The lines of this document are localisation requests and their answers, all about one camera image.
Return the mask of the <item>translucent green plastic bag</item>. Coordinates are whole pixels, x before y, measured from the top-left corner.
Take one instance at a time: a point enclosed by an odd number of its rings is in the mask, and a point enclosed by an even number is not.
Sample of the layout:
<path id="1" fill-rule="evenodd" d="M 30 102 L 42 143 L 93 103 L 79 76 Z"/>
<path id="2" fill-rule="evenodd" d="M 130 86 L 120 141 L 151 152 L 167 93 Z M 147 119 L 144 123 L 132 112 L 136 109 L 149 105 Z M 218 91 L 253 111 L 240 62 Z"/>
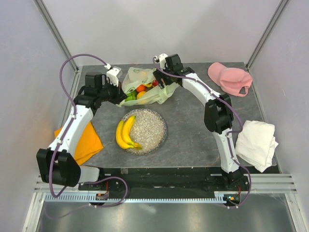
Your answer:
<path id="1" fill-rule="evenodd" d="M 154 102 L 163 104 L 170 98 L 176 88 L 176 83 L 160 88 L 153 72 L 156 69 L 130 67 L 122 82 L 122 90 L 127 98 L 119 106 L 147 105 Z"/>

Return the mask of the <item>yellow fake banana bunch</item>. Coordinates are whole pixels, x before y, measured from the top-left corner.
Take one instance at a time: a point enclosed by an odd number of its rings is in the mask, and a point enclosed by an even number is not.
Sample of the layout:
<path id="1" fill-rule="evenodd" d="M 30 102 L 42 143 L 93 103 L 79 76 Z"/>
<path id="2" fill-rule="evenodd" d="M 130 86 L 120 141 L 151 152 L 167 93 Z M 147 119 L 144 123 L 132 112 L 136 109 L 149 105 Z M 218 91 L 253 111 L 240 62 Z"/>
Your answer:
<path id="1" fill-rule="evenodd" d="M 141 150 L 142 146 L 130 138 L 130 131 L 135 123 L 136 117 L 132 115 L 126 121 L 121 120 L 116 128 L 116 142 L 122 149 L 136 149 Z"/>

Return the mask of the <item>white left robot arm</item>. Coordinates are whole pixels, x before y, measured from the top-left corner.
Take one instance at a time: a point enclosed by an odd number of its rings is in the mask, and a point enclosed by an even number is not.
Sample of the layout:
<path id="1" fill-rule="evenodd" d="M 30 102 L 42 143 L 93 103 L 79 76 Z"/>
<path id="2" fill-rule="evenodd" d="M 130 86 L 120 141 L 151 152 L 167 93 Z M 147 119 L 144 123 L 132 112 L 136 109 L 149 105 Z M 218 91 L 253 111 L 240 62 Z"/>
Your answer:
<path id="1" fill-rule="evenodd" d="M 60 133 L 47 149 L 39 149 L 37 152 L 43 182 L 67 187 L 89 182 L 95 190 L 105 187 L 106 178 L 99 174 L 99 168 L 81 167 L 74 159 L 74 154 L 86 126 L 101 104 L 120 104 L 126 98 L 118 79 L 120 74 L 119 68 L 112 68 L 106 74 L 86 74 L 85 85 L 73 99 L 73 107 Z"/>

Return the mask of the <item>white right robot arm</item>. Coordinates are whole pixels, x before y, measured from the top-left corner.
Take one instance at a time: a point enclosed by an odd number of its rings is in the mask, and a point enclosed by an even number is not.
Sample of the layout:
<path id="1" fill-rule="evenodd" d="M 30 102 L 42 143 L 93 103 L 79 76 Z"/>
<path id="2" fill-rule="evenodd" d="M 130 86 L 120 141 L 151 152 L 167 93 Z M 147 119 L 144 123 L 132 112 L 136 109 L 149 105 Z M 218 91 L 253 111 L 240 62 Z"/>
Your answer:
<path id="1" fill-rule="evenodd" d="M 179 55 L 161 54 L 153 57 L 153 72 L 160 88 L 178 84 L 191 92 L 205 107 L 204 124 L 213 134 L 221 160 L 221 184 L 233 190 L 241 179 L 240 163 L 236 157 L 232 137 L 234 110 L 228 94 L 219 94 L 203 82 L 190 67 L 185 67 Z"/>

